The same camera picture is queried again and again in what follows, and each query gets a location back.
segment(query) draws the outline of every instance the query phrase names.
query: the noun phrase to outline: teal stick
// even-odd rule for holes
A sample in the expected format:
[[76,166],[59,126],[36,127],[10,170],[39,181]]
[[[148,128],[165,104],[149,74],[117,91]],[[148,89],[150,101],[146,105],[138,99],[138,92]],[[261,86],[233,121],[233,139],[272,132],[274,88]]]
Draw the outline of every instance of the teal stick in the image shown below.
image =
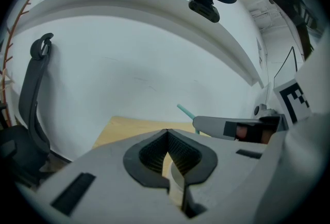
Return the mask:
[[[191,118],[191,119],[194,119],[195,118],[195,115],[194,114],[192,114],[190,111],[188,111],[184,106],[182,106],[181,104],[178,104],[178,105],[176,105],[180,110],[182,110],[189,118]],[[200,131],[197,131],[196,129],[195,129],[195,133],[196,134],[199,134],[200,133]]]

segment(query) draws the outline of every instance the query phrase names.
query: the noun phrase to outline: black chair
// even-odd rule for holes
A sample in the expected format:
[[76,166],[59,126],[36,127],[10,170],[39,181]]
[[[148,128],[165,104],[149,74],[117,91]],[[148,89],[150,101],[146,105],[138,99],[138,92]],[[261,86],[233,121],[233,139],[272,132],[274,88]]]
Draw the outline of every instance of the black chair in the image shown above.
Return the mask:
[[26,70],[19,100],[19,112],[27,129],[17,125],[0,131],[0,152],[5,164],[15,180],[30,186],[38,185],[41,179],[49,175],[39,171],[46,163],[50,142],[37,118],[37,97],[50,60],[53,36],[52,33],[47,33],[31,46],[32,58]]

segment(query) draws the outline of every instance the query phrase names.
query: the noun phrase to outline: chair headrest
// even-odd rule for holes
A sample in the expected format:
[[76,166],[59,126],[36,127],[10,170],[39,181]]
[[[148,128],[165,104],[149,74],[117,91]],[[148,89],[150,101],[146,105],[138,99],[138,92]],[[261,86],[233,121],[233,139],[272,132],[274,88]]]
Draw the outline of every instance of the chair headrest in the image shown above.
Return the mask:
[[30,54],[33,59],[40,60],[50,52],[50,48],[52,46],[51,38],[54,35],[52,33],[46,33],[43,35],[40,39],[37,39],[33,42]]

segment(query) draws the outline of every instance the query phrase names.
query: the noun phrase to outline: chair backrest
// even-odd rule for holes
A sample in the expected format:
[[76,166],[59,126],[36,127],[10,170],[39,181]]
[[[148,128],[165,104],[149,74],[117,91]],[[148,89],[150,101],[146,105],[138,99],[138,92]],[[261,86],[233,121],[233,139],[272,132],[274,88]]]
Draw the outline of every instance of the chair backrest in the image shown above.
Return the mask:
[[52,33],[47,33],[33,42],[30,50],[32,58],[26,70],[19,100],[19,112],[27,125],[29,136],[42,152],[50,151],[50,143],[38,122],[37,97],[43,74],[50,60],[52,49],[50,39],[53,36]]

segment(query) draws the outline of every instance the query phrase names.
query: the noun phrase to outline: wooden table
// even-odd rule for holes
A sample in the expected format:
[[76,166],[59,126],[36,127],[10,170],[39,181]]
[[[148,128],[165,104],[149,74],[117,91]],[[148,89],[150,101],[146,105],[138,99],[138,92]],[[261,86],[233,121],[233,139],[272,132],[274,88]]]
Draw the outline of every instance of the wooden table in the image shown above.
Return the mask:
[[[195,128],[192,123],[152,122],[150,120],[113,116],[95,141],[93,148],[120,141],[138,134],[161,129],[180,129],[195,133]],[[171,157],[167,154],[163,163],[162,175],[164,177],[167,175],[171,161]]]

